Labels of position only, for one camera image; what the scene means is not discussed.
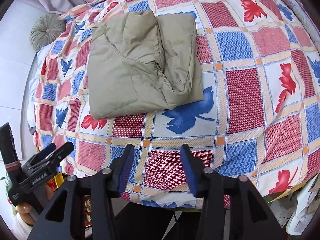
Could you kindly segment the white sleeve forearm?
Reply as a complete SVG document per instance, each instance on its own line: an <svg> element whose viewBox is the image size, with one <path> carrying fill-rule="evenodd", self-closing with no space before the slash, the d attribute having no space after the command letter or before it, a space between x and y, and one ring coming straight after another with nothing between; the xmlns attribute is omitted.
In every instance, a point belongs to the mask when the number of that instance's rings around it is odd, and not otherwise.
<svg viewBox="0 0 320 240"><path fill-rule="evenodd" d="M19 213L14 217L13 225L10 227L13 235L18 240L27 240L33 227L24 222Z"/></svg>

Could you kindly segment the person's left hand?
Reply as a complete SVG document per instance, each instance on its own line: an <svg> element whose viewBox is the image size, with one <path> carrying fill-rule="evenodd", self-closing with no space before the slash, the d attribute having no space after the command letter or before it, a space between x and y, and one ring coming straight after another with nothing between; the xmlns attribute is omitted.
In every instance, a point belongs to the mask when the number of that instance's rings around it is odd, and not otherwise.
<svg viewBox="0 0 320 240"><path fill-rule="evenodd" d="M46 194L48 199L50 200L53 195L54 195L54 191L52 190L51 187L49 187L48 185L45 185L46 187ZM35 220L33 219L33 217L31 217L31 215L29 214L30 211L32 210L32 206L28 203L22 202L21 204L19 204L17 206L17 212L19 213L21 219L28 225L28 226L34 226L35 224Z"/></svg>

